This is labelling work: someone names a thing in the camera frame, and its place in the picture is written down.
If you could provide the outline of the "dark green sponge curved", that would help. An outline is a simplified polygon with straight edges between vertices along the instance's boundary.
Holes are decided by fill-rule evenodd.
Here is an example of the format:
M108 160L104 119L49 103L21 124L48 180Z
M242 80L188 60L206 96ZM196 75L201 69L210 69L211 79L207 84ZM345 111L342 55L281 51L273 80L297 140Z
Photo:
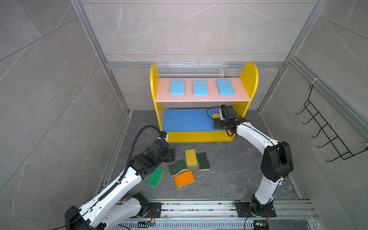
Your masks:
M168 166L171 176L176 176L184 171L187 171L187 164L185 160L179 160L172 165Z

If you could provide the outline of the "blue sponge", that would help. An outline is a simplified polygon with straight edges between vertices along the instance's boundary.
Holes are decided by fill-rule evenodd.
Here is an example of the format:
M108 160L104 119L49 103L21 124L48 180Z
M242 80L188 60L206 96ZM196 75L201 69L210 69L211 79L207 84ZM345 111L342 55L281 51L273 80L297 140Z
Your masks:
M208 96L208 87L206 80L195 80L193 81L194 96Z
M184 80L171 80L170 95L184 96L185 95L185 81Z

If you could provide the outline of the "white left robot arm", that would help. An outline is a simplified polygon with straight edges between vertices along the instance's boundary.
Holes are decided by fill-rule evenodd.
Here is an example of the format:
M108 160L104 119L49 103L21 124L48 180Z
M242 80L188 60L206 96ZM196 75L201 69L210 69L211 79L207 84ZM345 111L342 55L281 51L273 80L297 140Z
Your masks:
M162 163L172 163L176 150L164 139L128 161L124 171L102 192L80 208L72 206L65 212L66 230L108 230L131 217L149 215L149 201L142 194L132 195L118 204L129 191L153 173Z

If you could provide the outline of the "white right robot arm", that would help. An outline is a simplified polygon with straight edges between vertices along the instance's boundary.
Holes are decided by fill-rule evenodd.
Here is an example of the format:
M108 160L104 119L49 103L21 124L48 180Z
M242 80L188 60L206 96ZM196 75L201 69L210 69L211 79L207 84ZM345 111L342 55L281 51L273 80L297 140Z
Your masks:
M250 203L251 213L260 217L272 207L277 189L294 170L290 145L268 137L245 118L238 117L232 106L221 105L219 114L220 118L213 119L214 129L224 129L246 139L262 154L263 177Z

